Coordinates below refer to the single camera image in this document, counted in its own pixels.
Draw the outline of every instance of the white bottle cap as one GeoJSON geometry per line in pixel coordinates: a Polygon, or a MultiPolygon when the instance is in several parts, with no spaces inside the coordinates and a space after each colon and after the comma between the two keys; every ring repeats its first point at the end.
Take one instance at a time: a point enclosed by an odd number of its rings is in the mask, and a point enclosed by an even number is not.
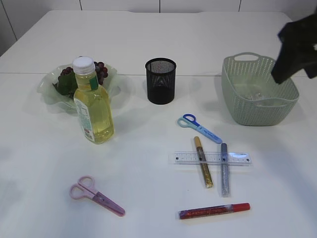
{"type": "Polygon", "coordinates": [[[94,60],[86,56],[78,57],[73,61],[73,69],[79,75],[91,74],[95,71],[94,60]]]}

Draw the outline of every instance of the yellow oil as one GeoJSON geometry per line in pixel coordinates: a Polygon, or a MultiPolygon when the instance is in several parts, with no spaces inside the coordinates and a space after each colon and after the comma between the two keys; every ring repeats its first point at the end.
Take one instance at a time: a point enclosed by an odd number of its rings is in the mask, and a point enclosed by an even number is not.
{"type": "Polygon", "coordinates": [[[97,89],[92,90],[91,88],[90,80],[94,77],[97,77],[96,72],[88,75],[76,74],[78,89],[74,98],[81,101],[88,108],[94,140],[87,136],[86,138],[93,143],[101,144],[114,134],[114,126],[108,93],[99,84],[97,89]]]}

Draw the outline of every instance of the white table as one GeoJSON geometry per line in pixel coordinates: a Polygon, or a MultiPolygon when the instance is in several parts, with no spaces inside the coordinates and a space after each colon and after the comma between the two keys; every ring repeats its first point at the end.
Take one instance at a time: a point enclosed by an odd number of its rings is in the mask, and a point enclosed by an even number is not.
{"type": "MultiPolygon", "coordinates": [[[[33,29],[24,39],[32,39],[33,29]]],[[[20,42],[0,61],[13,64],[20,42]]],[[[29,50],[20,49],[20,55],[29,50]]],[[[51,54],[56,51],[51,46],[51,54]]],[[[53,61],[65,63],[57,56],[53,61]]],[[[178,76],[174,101],[158,106],[147,100],[145,76],[120,76],[121,91],[111,102],[115,136],[94,145],[82,135],[76,115],[36,93],[43,76],[0,73],[0,237],[317,236],[316,80],[294,78],[301,97],[282,123],[247,127],[231,118],[220,77],[178,76]],[[219,173],[212,172],[215,188],[205,189],[197,167],[180,170],[168,163],[174,151],[195,150],[198,134],[176,124],[184,113],[195,114],[229,151],[250,153],[250,171],[231,173],[230,198],[219,195],[219,173]],[[117,217],[88,199],[72,200],[68,190],[82,175],[94,176],[97,189],[126,215],[117,217]],[[242,202],[251,210],[176,219],[180,210],[242,202]]],[[[218,150],[200,138],[205,151],[218,150]]]]}
{"type": "Polygon", "coordinates": [[[281,12],[132,13],[50,11],[0,58],[2,73],[49,73],[80,55],[108,60],[119,74],[143,75],[166,57],[178,75],[218,75],[227,56],[254,52],[276,58],[281,12]]]}

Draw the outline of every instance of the gold glitter pen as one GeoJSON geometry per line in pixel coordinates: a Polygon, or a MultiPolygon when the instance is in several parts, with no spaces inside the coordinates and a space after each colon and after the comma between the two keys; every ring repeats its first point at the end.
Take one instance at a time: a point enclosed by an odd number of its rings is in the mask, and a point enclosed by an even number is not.
{"type": "MultiPolygon", "coordinates": [[[[200,161],[206,161],[204,150],[203,150],[203,147],[202,147],[202,144],[200,142],[199,137],[195,136],[194,137],[194,141],[195,141],[195,146],[196,146],[196,150],[197,150],[197,154],[198,154],[199,160],[200,161]]],[[[208,168],[208,164],[201,163],[200,167],[202,168],[202,172],[203,172],[206,188],[212,187],[213,183],[212,183],[212,178],[211,178],[210,171],[209,171],[209,168],[208,168]]]]}

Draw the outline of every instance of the plastic bottle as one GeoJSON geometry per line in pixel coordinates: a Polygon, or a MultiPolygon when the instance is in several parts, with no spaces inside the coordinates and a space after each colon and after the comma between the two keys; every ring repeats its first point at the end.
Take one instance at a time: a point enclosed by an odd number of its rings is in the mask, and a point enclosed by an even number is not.
{"type": "Polygon", "coordinates": [[[90,57],[73,61],[78,84],[74,102],[86,138],[101,144],[114,134],[108,93],[98,83],[95,64],[90,57]]]}

